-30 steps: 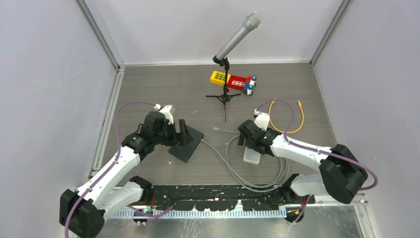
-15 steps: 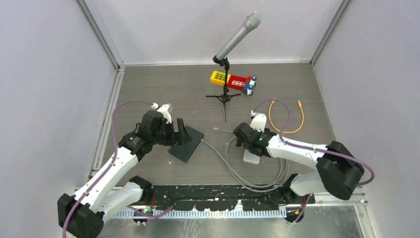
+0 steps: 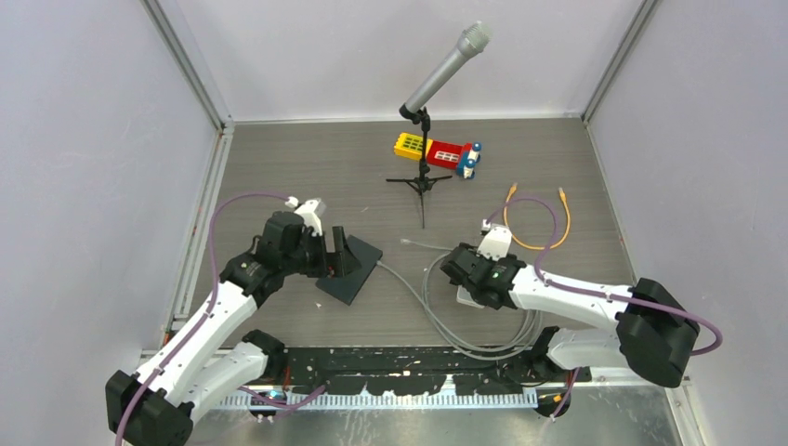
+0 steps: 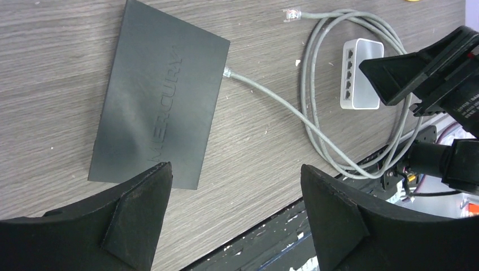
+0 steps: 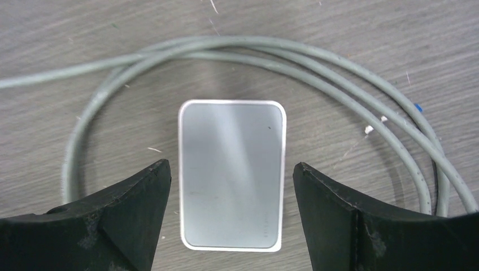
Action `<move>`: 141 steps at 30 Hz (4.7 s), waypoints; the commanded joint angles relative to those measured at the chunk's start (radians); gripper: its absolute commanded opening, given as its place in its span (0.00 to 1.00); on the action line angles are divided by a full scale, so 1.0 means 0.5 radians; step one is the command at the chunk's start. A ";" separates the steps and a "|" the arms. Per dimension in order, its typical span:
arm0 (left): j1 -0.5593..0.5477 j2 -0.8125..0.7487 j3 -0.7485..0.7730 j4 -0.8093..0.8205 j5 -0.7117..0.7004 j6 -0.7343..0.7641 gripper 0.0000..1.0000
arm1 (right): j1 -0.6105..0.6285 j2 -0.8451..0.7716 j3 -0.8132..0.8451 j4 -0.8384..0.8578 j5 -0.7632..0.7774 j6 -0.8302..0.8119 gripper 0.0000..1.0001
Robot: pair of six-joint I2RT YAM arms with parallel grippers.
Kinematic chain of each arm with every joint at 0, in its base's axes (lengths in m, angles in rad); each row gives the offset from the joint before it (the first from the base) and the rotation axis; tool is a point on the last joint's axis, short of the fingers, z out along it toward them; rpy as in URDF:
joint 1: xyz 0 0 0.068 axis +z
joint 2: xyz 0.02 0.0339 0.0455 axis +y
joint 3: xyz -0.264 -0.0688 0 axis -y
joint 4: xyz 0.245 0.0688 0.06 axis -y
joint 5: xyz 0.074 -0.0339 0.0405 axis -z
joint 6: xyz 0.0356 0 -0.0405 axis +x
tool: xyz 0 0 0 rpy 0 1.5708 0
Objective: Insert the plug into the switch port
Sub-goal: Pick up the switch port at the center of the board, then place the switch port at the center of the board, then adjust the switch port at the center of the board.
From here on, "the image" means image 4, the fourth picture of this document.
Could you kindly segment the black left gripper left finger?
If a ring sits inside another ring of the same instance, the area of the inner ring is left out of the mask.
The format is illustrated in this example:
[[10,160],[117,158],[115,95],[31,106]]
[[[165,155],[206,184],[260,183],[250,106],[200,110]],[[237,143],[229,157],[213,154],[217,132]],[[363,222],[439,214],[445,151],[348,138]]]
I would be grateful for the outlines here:
[[162,162],[41,217],[1,221],[2,270],[150,270],[172,188]]

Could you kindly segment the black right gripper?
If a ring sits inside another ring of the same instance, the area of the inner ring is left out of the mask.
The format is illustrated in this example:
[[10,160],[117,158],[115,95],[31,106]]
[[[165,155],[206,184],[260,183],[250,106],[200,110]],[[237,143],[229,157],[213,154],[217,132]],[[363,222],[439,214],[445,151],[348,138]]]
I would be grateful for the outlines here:
[[410,107],[414,116],[445,112],[477,137],[478,57],[469,56],[477,46],[478,32],[462,25],[417,52],[364,60],[359,68],[384,105],[415,93],[422,101]]

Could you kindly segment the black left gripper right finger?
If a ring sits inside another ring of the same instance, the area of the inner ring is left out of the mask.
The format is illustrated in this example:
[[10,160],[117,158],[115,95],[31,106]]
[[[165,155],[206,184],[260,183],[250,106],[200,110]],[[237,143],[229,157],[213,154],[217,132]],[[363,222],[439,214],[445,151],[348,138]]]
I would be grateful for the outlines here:
[[301,188],[321,270],[478,269],[478,217],[403,208],[307,164]]

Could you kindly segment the white network switch box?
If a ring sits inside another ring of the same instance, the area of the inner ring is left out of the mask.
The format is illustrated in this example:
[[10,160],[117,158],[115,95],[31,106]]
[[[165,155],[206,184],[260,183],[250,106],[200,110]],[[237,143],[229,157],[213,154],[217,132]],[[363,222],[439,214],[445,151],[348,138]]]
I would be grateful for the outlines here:
[[377,110],[380,99],[359,64],[384,56],[384,45],[365,38],[344,43],[341,72],[340,106],[344,110]]

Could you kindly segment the black network switch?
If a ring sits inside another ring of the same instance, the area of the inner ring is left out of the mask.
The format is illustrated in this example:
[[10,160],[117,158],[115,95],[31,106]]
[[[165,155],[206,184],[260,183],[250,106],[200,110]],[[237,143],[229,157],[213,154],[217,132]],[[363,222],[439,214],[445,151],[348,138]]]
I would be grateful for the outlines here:
[[161,162],[195,190],[230,42],[127,1],[88,180],[122,183]]

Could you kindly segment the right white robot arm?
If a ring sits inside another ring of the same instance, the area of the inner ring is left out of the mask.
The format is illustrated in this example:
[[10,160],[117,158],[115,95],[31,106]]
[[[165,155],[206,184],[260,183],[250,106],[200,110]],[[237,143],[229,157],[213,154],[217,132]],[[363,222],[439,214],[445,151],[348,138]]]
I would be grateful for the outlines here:
[[360,70],[383,104],[415,96],[415,117],[451,116],[472,135],[449,146],[414,140],[402,164],[438,177],[452,191],[478,194],[478,32],[465,25],[415,53],[365,60]]

